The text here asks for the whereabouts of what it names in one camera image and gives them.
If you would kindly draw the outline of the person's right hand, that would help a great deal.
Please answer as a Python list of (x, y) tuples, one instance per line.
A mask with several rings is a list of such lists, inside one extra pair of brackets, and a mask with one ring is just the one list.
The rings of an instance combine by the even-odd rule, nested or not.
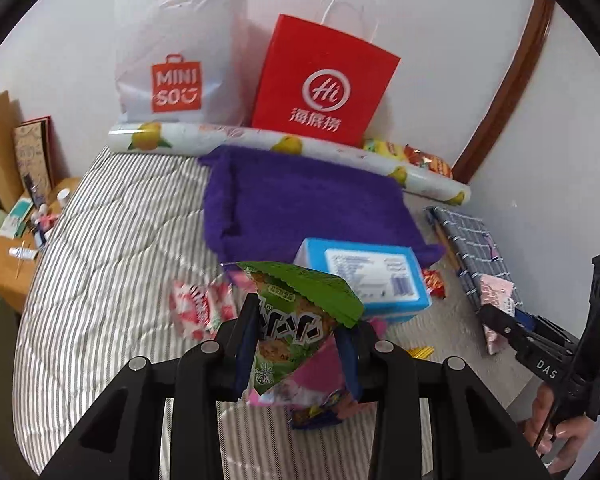
[(546, 467), (554, 479), (600, 479), (600, 420), (581, 415), (548, 425), (536, 452), (550, 454), (559, 442), (562, 448)]

